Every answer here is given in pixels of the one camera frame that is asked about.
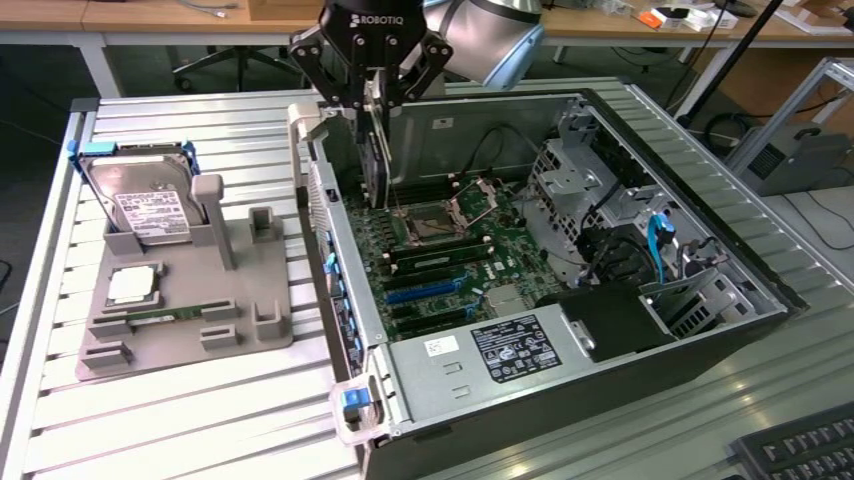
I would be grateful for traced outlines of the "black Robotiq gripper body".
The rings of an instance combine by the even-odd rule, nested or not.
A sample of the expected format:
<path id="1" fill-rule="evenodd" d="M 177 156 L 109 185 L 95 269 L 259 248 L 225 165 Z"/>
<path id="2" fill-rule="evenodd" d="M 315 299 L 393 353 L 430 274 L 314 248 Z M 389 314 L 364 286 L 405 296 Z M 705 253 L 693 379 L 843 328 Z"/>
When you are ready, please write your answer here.
<path id="1" fill-rule="evenodd" d="M 319 27 L 349 66 L 396 66 L 428 33 L 424 2 L 327 1 Z"/>

